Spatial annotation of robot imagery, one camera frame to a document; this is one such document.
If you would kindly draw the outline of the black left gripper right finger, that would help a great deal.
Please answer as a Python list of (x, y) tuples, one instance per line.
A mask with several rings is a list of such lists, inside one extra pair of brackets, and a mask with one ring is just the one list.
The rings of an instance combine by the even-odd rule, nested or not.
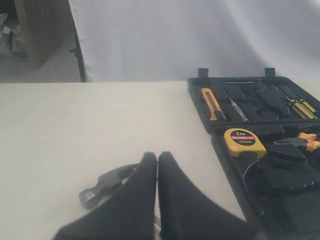
[(157, 182), (163, 240), (253, 240), (258, 233), (203, 194), (169, 151), (158, 158)]

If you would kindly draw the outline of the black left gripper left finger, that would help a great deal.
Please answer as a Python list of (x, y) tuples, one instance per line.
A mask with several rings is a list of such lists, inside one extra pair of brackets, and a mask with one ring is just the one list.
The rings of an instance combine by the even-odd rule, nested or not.
[(105, 203), (63, 226), (56, 240), (152, 240), (157, 158), (145, 152), (124, 186)]

